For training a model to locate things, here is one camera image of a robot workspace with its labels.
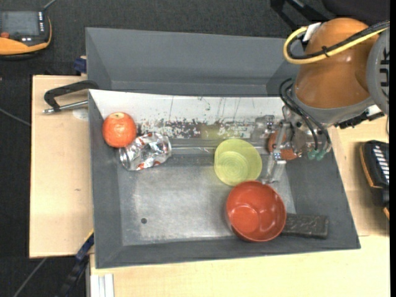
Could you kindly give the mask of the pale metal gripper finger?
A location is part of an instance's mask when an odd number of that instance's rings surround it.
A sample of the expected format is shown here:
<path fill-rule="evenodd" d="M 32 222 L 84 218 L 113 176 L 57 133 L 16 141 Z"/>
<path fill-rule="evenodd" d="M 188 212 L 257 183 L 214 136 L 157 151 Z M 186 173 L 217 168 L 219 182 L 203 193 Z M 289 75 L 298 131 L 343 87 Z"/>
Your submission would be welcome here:
<path fill-rule="evenodd" d="M 271 154 L 267 162 L 266 181 L 276 181 L 278 178 L 278 156 Z"/>
<path fill-rule="evenodd" d="M 285 160 L 277 160 L 274 164 L 273 168 L 273 181 L 277 182 L 281 180 L 283 172 L 286 167 L 286 161 Z"/>

